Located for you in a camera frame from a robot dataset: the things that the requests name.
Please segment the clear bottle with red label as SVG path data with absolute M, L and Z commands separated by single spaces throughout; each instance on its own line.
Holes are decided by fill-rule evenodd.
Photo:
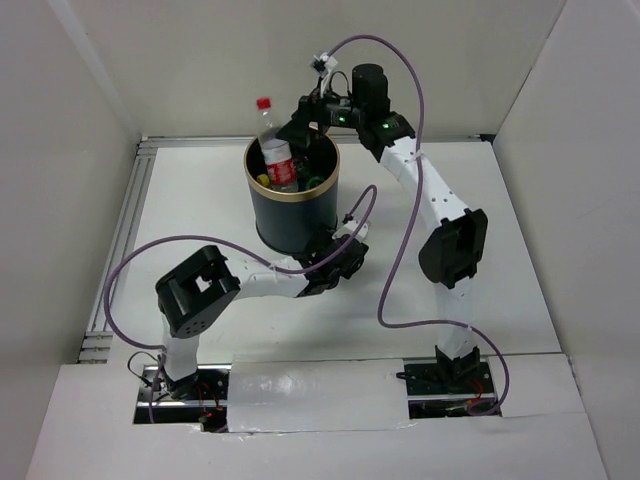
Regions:
M 289 143 L 277 137 L 281 122 L 273 112 L 271 99 L 258 98 L 256 107 L 260 122 L 258 142 L 271 188 L 282 193 L 295 193 L 299 187 L 293 155 Z

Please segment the green bottle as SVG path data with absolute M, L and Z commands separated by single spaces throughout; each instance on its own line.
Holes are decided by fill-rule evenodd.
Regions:
M 305 189 L 311 190 L 324 183 L 325 179 L 322 176 L 313 176 L 309 178 L 305 183 Z

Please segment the small bottle with yellow cap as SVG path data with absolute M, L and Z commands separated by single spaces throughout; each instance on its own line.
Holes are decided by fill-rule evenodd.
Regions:
M 270 186 L 270 179 L 267 174 L 260 174 L 256 177 L 256 180 L 263 186 L 268 188 Z

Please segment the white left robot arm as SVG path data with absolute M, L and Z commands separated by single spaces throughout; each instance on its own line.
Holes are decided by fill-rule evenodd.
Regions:
M 197 250 L 155 285 L 164 319 L 163 389 L 176 400 L 195 392 L 200 335 L 232 302 L 322 294 L 358 272 L 368 250 L 364 240 L 331 228 L 317 232 L 303 253 L 274 263 L 229 259 L 212 245 Z

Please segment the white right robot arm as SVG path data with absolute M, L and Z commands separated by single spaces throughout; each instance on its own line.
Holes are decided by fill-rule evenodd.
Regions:
M 487 215 L 470 209 L 421 153 L 414 129 L 391 109 L 381 66 L 354 67 L 352 87 L 341 96 L 331 88 L 335 70 L 330 62 L 328 56 L 312 61 L 318 84 L 300 98 L 278 136 L 305 150 L 331 127 L 352 129 L 361 145 L 414 196 L 411 215 L 422 217 L 428 230 L 418 263 L 434 284 L 438 317 L 445 323 L 435 347 L 436 379 L 444 390 L 460 391 L 480 362 L 470 327 L 471 280 L 483 255 Z

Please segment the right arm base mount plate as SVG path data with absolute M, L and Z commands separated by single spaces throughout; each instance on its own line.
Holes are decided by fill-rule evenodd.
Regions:
M 407 360 L 395 377 L 404 383 L 410 419 L 496 416 L 505 398 L 478 347 L 454 360 L 438 348 L 433 360 Z

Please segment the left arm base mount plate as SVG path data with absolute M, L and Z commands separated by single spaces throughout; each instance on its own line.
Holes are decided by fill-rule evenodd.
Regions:
M 178 398 L 169 394 L 163 379 L 151 390 L 156 372 L 155 365 L 146 365 L 139 375 L 134 424 L 151 424 L 149 408 L 152 408 L 154 424 L 192 424 L 202 432 L 228 432 L 227 398 L 231 365 L 200 365 L 198 382 Z

